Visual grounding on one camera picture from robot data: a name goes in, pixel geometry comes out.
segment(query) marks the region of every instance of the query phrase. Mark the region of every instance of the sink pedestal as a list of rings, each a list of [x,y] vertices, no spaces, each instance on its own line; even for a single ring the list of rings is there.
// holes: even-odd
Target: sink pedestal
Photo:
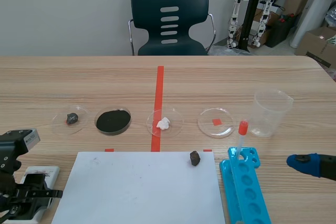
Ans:
[[[332,0],[313,0],[306,15],[301,17],[299,26],[290,42],[290,46],[298,48],[306,31],[314,30],[321,26]]]

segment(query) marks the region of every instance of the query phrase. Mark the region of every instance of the red test tube cap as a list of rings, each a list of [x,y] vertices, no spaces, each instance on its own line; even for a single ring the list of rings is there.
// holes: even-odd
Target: red test tube cap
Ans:
[[[238,133],[242,136],[245,136],[247,133],[248,128],[248,122],[247,121],[241,121],[239,124],[239,130]]]

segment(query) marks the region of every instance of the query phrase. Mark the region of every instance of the black chair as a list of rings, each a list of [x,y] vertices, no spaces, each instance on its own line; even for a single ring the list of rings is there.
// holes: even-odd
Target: black chair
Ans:
[[[131,0],[133,19],[129,21],[132,54],[134,47],[131,22],[148,31],[149,40],[138,55],[207,55],[215,41],[213,16],[208,14],[209,0]],[[207,49],[189,37],[191,26],[211,17],[214,37]]]

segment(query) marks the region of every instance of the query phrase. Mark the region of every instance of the white wall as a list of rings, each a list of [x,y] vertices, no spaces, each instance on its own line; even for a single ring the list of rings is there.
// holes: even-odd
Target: white wall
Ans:
[[[233,1],[209,0],[216,41],[226,37]],[[130,55],[131,18],[130,0],[0,0],[0,55]],[[210,20],[190,34],[208,46]],[[136,48],[147,38],[146,31],[134,31]]]

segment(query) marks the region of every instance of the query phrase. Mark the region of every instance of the blue plastic rack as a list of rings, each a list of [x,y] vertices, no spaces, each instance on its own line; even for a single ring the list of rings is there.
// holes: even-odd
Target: blue plastic rack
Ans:
[[[236,150],[230,147],[229,160],[219,164],[231,223],[271,224],[255,170],[260,166],[257,150],[243,147],[244,160],[237,160]]]

